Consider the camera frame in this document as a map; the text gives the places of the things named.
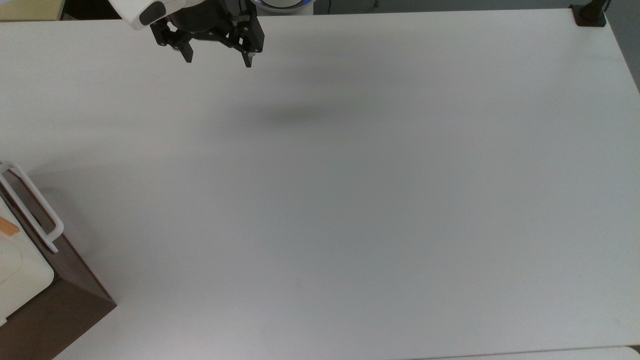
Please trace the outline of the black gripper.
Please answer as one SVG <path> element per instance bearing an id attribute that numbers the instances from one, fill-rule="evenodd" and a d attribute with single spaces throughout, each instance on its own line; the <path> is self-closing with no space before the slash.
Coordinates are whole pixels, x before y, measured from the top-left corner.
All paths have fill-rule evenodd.
<path id="1" fill-rule="evenodd" d="M 192 40 L 237 50 L 246 68 L 253 66 L 254 57 L 265 45 L 258 9 L 251 0 L 240 0 L 236 14 L 229 11 L 224 0 L 153 0 L 150 29 L 159 46 L 179 52 L 188 64 L 194 58 Z"/>

